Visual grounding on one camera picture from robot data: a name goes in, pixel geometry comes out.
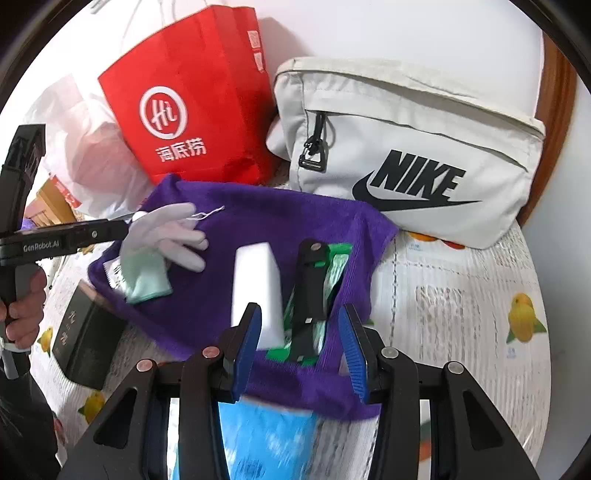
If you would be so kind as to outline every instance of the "white wall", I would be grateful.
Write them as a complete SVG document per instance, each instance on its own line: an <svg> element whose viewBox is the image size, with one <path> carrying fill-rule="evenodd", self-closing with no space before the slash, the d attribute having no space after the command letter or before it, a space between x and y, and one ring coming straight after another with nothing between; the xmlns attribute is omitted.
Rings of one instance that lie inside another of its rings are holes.
<svg viewBox="0 0 591 480"><path fill-rule="evenodd" d="M523 228L544 297L552 396L537 469L556 480L591 433L591 94L579 81L557 167Z"/></svg>
<svg viewBox="0 0 591 480"><path fill-rule="evenodd" d="M86 8L70 21L36 58L0 113L0 162L23 115L48 85L73 73L83 93L100 93L96 78L122 52L204 6L202 0L161 1L160 7L159 0L111 0L97 15ZM388 57L443 70L498 102L535 110L541 33L508 0L228 3L256 8L271 75L294 56Z"/></svg>

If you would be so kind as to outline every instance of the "white nike bag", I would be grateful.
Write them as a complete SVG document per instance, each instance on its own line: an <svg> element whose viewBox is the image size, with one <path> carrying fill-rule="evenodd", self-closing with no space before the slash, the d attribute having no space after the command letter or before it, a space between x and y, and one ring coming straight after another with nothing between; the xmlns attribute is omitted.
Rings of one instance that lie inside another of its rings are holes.
<svg viewBox="0 0 591 480"><path fill-rule="evenodd" d="M544 124L437 71L315 57L275 78L268 148L290 187L363 200L405 230L486 248L527 201Z"/></svg>

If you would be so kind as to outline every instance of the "white sponge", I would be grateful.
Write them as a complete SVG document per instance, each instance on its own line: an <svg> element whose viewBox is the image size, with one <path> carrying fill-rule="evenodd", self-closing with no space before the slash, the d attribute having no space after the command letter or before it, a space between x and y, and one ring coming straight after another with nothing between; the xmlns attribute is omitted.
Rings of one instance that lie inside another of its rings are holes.
<svg viewBox="0 0 591 480"><path fill-rule="evenodd" d="M257 350L285 346L281 278L269 243L236 250L232 292L232 326L238 325L249 302L262 310L262 330Z"/></svg>

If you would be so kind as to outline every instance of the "nike logo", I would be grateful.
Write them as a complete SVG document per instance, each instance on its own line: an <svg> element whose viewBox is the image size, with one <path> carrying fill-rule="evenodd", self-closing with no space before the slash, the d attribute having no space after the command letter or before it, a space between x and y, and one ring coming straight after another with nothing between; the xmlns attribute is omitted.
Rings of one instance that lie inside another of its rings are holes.
<svg viewBox="0 0 591 480"><path fill-rule="evenodd" d="M420 194L421 198L407 200L374 197L368 189L368 181L374 171L353 186L352 194L355 200L369 203L380 212L448 207L480 202L481 200L452 201L445 195L448 190L454 190L457 187L455 180L462 178L465 173L466 170L461 168L410 153L403 157L402 152L392 150L371 181L371 186L413 196ZM443 179L437 187L434 187L436 180L442 175L444 175Z"/></svg>
<svg viewBox="0 0 591 480"><path fill-rule="evenodd" d="M401 199L379 199L371 195L368 190L368 180L374 172L366 175L353 185L353 198L369 203L372 207L377 208L380 212L393 212L395 210L416 210L418 208L435 208L435 207L449 207L453 205L465 205L466 203L476 203L481 200L466 200L464 202L454 202L447 198L436 200L401 200Z"/></svg>

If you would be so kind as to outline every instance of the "red paper bag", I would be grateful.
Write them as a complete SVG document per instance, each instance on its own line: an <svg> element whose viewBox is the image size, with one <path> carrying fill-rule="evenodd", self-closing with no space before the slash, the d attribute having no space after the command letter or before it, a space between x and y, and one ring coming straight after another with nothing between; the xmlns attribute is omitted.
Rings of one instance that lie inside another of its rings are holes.
<svg viewBox="0 0 591 480"><path fill-rule="evenodd" d="M137 45L99 78L155 183L269 180L275 105L253 8L212 5Z"/></svg>

